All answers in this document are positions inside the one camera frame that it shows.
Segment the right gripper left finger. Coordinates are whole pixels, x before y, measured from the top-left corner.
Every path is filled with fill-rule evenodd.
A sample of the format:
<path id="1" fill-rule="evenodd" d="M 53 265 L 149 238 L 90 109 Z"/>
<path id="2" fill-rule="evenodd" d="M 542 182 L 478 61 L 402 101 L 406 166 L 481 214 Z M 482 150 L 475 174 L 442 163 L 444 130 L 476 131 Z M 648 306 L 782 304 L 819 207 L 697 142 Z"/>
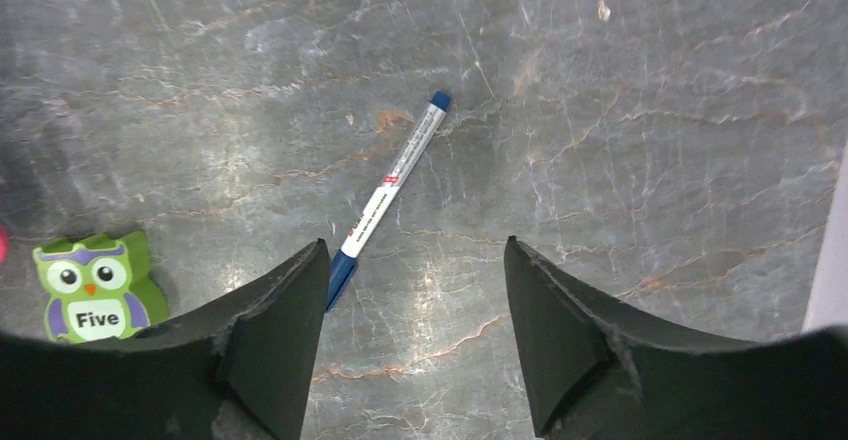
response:
<path id="1" fill-rule="evenodd" d="M 281 265 L 128 339 L 1 336 L 5 439 L 301 435 L 330 258 L 316 240 Z"/>

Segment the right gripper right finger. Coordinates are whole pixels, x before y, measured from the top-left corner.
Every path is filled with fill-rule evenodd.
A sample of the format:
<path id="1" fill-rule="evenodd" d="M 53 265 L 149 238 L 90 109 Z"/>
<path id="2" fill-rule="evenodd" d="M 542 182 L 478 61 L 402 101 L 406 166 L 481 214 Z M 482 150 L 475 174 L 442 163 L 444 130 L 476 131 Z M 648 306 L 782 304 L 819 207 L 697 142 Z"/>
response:
<path id="1" fill-rule="evenodd" d="M 847 330 L 772 342 L 642 311 L 510 237 L 504 268 L 534 432 L 544 439 L 843 439 Z"/>

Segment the blue whiteboard marker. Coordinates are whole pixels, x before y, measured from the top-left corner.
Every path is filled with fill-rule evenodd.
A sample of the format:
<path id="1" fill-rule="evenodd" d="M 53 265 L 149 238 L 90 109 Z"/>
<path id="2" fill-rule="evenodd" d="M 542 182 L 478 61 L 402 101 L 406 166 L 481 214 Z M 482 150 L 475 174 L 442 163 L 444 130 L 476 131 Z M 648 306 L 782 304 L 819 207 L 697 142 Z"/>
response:
<path id="1" fill-rule="evenodd" d="M 359 254 L 441 125 L 451 102 L 451 96 L 445 92 L 437 91 L 433 95 L 412 134 L 369 198 L 359 220 L 350 229 L 347 238 L 334 255 L 331 261 L 326 312 L 335 306 L 353 278 Z"/>

